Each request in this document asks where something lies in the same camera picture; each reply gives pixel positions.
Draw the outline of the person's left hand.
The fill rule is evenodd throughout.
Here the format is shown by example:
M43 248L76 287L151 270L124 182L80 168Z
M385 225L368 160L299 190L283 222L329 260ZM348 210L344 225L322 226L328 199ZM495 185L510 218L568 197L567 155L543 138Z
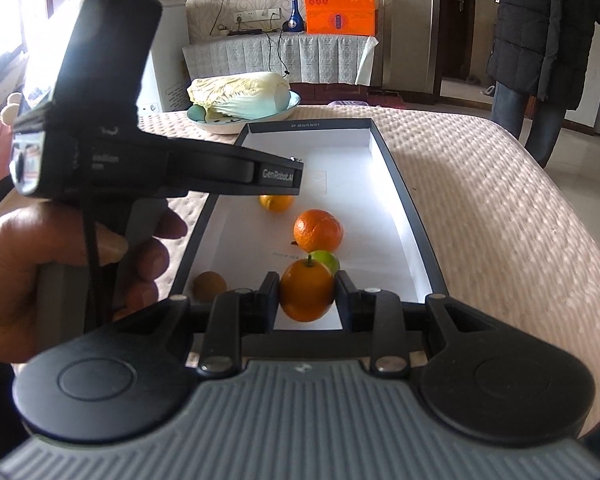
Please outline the person's left hand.
M178 240L187 233L183 219L169 208L155 234L132 249L132 276L122 292L117 318L158 299L157 278L166 272L169 253L157 238ZM96 222L100 270L115 267L128 242ZM51 202L16 209L0 217L0 363L22 363L38 350L38 305L52 312L84 304L88 289L87 249L82 214ZM50 313L42 310L43 315Z

